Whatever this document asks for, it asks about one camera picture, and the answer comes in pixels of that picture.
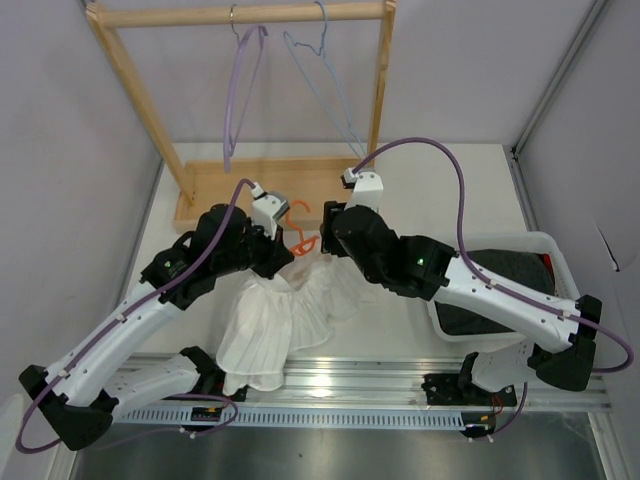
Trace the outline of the orange plastic hanger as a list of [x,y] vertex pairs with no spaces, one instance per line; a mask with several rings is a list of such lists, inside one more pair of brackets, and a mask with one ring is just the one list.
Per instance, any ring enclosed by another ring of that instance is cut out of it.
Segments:
[[311,212],[311,207],[307,202],[301,199],[296,199],[290,203],[289,210],[285,214],[286,226],[298,235],[298,242],[291,246],[289,251],[295,257],[304,257],[316,248],[316,244],[319,242],[320,236],[318,234],[307,236],[304,230],[292,220],[291,214],[296,206],[302,206],[307,213]]

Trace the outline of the white pleated skirt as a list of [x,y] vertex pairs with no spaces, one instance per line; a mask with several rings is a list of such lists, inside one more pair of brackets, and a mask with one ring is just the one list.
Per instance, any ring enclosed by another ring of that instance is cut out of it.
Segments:
[[346,258],[298,259],[271,280],[253,274],[234,298],[216,363],[248,376],[247,387],[277,390],[291,353],[326,343],[333,324],[361,313],[376,293]]

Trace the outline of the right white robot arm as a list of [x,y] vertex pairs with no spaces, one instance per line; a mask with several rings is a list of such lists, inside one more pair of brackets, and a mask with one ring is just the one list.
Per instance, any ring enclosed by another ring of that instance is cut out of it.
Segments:
[[602,313],[597,298],[546,295],[479,267],[435,239],[399,236],[363,205],[326,202],[321,236],[323,252],[350,258],[371,284],[473,312],[523,336],[518,344],[465,357],[456,380],[464,401],[479,403],[532,378],[565,391],[586,389]]

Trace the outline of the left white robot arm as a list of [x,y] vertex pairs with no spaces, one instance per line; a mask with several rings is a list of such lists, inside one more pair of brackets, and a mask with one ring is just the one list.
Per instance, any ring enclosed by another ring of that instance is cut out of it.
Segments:
[[220,396],[225,375],[202,348],[182,349],[169,360],[127,374],[121,365],[156,331],[211,292],[216,281],[251,270],[272,278],[291,263],[280,219],[287,201],[274,194],[255,200],[249,213],[217,204],[197,227],[155,255],[130,296],[90,337],[47,367],[28,366],[19,381],[71,451],[89,447],[113,422],[158,400]]

